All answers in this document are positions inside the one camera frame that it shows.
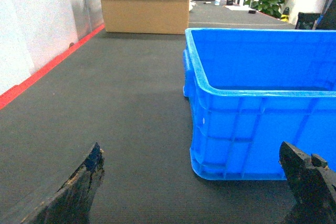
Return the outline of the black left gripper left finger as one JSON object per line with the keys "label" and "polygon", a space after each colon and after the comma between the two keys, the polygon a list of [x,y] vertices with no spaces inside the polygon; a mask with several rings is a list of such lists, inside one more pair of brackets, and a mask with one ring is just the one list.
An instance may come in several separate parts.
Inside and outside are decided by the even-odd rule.
{"label": "black left gripper left finger", "polygon": [[89,223],[96,192],[104,179],[103,150],[94,143],[84,161],[48,199],[21,223]]}

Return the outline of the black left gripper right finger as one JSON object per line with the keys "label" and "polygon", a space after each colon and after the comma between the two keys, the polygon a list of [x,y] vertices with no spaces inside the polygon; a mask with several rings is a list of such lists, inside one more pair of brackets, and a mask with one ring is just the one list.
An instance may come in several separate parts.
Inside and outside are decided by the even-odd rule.
{"label": "black left gripper right finger", "polygon": [[296,200],[281,223],[335,223],[335,171],[328,162],[282,142],[279,163]]}

